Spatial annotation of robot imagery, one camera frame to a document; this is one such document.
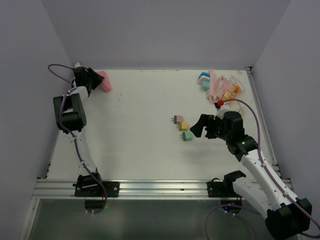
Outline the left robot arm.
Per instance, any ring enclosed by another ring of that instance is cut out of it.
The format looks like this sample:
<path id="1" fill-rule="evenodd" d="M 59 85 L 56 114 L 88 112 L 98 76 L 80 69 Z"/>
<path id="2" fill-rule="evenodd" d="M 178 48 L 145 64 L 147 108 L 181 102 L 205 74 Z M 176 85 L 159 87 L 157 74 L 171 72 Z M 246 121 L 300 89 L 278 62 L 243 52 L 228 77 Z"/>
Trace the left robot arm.
<path id="1" fill-rule="evenodd" d="M 104 77 L 90 67 L 77 66 L 71 69 L 74 80 L 70 89 L 53 98 L 56 125 L 74 146 L 78 168 L 75 187 L 76 197 L 106 197 L 107 191 L 94 163 L 86 139 L 87 117 L 83 106 L 86 100 Z"/>

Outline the pink power strip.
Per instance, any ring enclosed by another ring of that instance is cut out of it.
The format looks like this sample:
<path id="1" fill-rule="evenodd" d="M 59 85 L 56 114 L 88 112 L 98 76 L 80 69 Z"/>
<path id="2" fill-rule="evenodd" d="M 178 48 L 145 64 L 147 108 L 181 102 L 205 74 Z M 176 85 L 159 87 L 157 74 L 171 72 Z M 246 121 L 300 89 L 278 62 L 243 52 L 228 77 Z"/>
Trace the pink power strip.
<path id="1" fill-rule="evenodd" d="M 232 85 L 232 81 L 223 75 L 216 78 L 215 71 L 210 69 L 209 74 L 209 89 L 206 92 L 206 98 L 211 102 L 219 101 L 227 89 Z"/>

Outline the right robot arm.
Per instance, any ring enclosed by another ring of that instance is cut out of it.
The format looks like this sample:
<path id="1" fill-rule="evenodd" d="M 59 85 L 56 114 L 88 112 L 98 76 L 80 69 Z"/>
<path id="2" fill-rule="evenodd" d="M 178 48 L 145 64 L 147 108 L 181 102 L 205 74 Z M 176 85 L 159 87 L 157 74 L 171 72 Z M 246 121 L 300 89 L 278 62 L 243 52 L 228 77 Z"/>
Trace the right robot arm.
<path id="1" fill-rule="evenodd" d="M 239 170 L 231 172 L 223 179 L 222 189 L 227 196 L 244 197 L 262 216 L 275 240 L 286 240 L 309 229 L 311 203 L 288 188 L 263 158 L 258 143 L 245 133 L 238 112 L 226 111 L 220 116 L 202 114 L 190 131 L 199 138 L 203 130 L 206 130 L 207 139 L 224 140 L 229 152 L 258 183 L 253 185 Z"/>

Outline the teal usb charger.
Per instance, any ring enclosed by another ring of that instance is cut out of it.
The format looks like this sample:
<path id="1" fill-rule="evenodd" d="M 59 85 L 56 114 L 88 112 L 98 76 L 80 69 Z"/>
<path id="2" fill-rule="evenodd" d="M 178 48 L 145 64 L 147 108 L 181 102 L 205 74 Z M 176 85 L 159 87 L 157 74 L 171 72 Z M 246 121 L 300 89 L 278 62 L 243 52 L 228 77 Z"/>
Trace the teal usb charger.
<path id="1" fill-rule="evenodd" d="M 209 90 L 210 89 L 210 82 L 209 81 L 203 81 L 202 83 L 201 83 L 201 88 L 203 89 L 203 90 L 205 90 L 205 91 L 207 91 L 207 90 Z"/>

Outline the pink triangular socket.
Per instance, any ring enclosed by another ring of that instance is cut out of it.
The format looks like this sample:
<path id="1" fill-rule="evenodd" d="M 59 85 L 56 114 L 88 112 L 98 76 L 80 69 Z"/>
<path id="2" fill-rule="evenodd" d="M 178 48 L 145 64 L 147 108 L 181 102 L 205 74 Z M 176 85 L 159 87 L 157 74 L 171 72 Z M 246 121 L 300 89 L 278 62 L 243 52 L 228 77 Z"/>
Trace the pink triangular socket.
<path id="1" fill-rule="evenodd" d="M 104 90 L 105 92 L 110 92 L 112 90 L 111 82 L 109 80 L 109 77 L 107 75 L 107 72 L 104 70 L 98 71 L 98 75 L 103 77 L 102 82 L 99 84 L 99 87 Z"/>

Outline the white adapter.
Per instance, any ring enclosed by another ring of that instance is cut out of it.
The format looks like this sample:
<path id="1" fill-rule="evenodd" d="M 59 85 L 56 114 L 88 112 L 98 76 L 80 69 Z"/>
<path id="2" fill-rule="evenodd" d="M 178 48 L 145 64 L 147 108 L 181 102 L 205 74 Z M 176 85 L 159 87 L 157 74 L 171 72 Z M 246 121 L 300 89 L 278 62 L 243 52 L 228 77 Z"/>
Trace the white adapter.
<path id="1" fill-rule="evenodd" d="M 197 83 L 199 85 L 202 85 L 203 82 L 210 82 L 210 78 L 208 76 L 201 76 L 198 80 Z"/>

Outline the yellow plug cube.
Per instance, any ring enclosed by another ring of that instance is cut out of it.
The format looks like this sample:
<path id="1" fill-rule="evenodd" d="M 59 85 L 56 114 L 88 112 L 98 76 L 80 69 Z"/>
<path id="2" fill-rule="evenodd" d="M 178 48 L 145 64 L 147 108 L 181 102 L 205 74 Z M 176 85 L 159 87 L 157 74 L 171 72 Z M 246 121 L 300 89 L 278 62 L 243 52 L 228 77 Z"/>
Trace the yellow plug cube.
<path id="1" fill-rule="evenodd" d="M 176 127 L 180 132 L 185 132 L 189 129 L 189 124 L 185 121 L 182 121 L 182 122 L 177 123 Z"/>

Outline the blue adapter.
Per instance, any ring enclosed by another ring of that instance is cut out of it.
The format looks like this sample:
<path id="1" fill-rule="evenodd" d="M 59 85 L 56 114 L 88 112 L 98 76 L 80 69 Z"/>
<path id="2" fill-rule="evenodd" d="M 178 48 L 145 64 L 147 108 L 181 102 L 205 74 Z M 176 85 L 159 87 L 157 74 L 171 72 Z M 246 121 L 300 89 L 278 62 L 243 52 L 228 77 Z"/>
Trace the blue adapter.
<path id="1" fill-rule="evenodd" d="M 202 77 L 210 77 L 210 74 L 208 72 L 202 72 L 199 76 L 198 79 L 202 78 Z"/>

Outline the green plug cube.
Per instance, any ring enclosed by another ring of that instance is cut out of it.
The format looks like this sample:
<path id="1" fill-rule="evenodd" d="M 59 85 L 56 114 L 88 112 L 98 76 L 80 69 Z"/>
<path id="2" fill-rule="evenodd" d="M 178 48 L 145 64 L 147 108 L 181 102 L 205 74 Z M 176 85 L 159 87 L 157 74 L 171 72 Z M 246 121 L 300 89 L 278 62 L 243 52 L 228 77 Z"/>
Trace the green plug cube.
<path id="1" fill-rule="evenodd" d="M 193 139 L 193 134 L 190 131 L 183 131 L 179 137 L 184 142 L 189 142 Z"/>

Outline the pink brown plug cube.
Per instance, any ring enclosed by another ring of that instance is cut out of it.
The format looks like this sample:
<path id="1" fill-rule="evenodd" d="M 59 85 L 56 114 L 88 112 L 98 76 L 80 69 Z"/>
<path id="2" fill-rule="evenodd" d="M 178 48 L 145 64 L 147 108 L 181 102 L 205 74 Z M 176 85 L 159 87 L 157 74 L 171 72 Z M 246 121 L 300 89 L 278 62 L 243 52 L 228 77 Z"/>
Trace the pink brown plug cube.
<path id="1" fill-rule="evenodd" d="M 179 124 L 184 121 L 184 118 L 182 115 L 174 115 L 171 120 L 174 124 Z"/>

